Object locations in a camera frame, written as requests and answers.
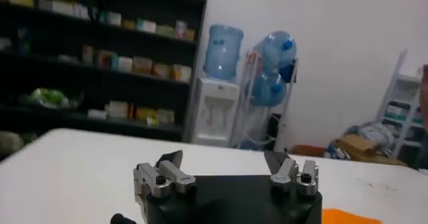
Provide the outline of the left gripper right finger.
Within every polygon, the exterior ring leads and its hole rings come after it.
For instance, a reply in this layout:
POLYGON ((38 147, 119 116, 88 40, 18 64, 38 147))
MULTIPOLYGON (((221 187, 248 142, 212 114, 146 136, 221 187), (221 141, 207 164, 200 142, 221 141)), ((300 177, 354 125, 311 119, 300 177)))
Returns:
POLYGON ((300 171, 298 163, 286 153, 266 150, 264 156, 273 189, 280 193, 295 189, 301 196, 314 196, 318 192, 319 167, 313 160, 306 160, 300 171))

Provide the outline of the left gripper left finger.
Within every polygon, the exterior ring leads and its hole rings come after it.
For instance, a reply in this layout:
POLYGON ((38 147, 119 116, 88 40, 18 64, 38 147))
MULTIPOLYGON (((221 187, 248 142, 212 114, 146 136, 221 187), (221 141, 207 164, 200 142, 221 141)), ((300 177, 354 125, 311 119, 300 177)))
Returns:
POLYGON ((192 196, 197 190, 197 181, 193 175, 181 169, 183 151, 163 154, 154 166, 148 162, 139 163, 133 169, 134 198, 146 209, 148 198, 166 199, 172 193, 192 196))

